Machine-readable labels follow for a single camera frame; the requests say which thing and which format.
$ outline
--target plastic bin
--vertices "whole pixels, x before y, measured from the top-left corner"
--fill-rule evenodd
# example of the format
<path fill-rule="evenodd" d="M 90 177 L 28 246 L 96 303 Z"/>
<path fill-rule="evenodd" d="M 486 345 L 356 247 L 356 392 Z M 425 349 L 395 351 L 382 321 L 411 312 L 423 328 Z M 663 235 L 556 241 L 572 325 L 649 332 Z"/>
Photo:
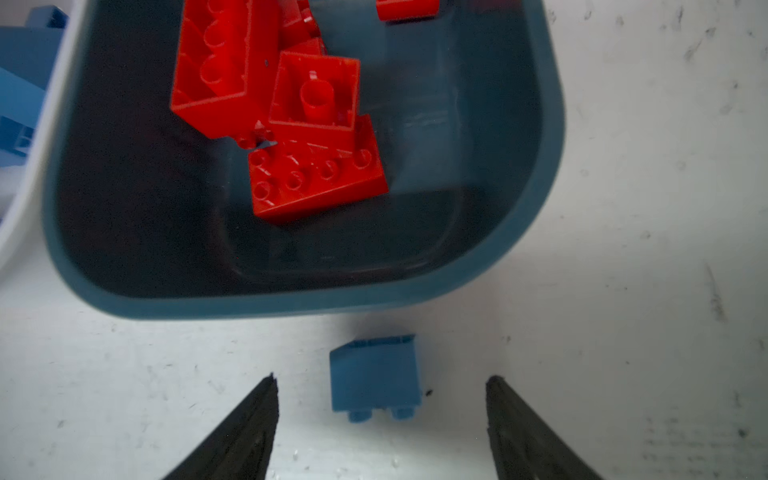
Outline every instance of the plastic bin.
<path fill-rule="evenodd" d="M 564 112 L 540 0 L 444 1 L 437 19 L 396 25 L 374 2 L 313 2 L 329 53 L 362 61 L 391 193 L 281 227 L 251 213 L 247 153 L 169 110 L 181 8 L 85 9 L 44 227 L 92 305 L 134 318 L 402 306 L 486 270 L 544 203 Z"/>

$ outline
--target red lego brick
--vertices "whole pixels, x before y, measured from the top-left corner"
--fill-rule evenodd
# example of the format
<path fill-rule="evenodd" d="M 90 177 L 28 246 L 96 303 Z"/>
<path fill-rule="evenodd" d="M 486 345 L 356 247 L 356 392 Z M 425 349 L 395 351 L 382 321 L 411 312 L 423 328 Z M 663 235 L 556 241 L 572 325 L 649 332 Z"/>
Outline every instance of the red lego brick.
<path fill-rule="evenodd" d="M 280 50 L 320 36 L 307 0 L 280 0 Z"/>
<path fill-rule="evenodd" d="M 376 0 L 376 11 L 382 22 L 434 17 L 439 9 L 440 0 Z"/>
<path fill-rule="evenodd" d="M 351 151 L 359 103 L 360 60 L 283 51 L 269 127 L 278 141 Z"/>
<path fill-rule="evenodd" d="M 371 117 L 358 117 L 356 125 L 354 151 L 283 142 L 251 152 L 253 213 L 285 223 L 387 193 Z"/>
<path fill-rule="evenodd" d="M 208 138 L 266 123 L 279 25 L 277 0 L 186 0 L 170 109 Z"/>
<path fill-rule="evenodd" d="M 283 51 L 291 51 L 293 53 L 306 53 L 308 55 L 327 55 L 328 50 L 326 44 L 323 43 L 323 39 L 320 37 L 311 38 L 307 41 L 297 43 L 293 47 L 288 47 Z"/>

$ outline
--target white surface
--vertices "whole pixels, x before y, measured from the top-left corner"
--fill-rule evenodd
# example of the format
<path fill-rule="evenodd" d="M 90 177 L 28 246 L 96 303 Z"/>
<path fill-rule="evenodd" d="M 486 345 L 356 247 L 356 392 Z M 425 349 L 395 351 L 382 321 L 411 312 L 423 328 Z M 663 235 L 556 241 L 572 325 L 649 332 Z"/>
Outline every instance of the white surface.
<path fill-rule="evenodd" d="M 137 323 L 75 299 L 38 227 L 0 280 L 0 478 L 159 478 L 270 372 L 272 478 L 494 478 L 494 373 L 606 478 L 768 478 L 768 2 L 547 5 L 561 171 L 525 238 L 454 293 Z M 434 390 L 416 419 L 331 413 L 329 350 L 405 331 Z"/>

